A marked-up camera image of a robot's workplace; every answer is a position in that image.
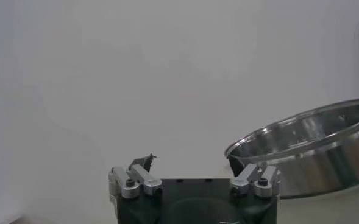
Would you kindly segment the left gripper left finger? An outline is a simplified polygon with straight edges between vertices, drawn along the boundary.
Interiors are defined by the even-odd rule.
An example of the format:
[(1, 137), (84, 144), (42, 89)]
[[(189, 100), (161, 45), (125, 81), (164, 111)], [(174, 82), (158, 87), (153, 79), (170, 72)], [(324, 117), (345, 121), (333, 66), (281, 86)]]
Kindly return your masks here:
[(134, 159), (128, 167), (112, 167), (108, 173), (109, 193), (112, 197), (127, 200), (138, 198), (141, 194), (160, 197), (163, 181), (150, 174), (155, 155)]

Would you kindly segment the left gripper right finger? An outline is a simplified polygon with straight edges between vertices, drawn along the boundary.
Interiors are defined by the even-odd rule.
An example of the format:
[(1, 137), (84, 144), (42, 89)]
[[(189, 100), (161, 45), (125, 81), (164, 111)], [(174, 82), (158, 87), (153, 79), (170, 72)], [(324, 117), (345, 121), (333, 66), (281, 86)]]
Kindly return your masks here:
[(259, 198), (280, 196), (281, 172), (278, 168), (244, 163), (233, 156), (228, 156), (227, 159), (234, 175), (229, 181), (233, 195), (240, 197), (252, 192)]

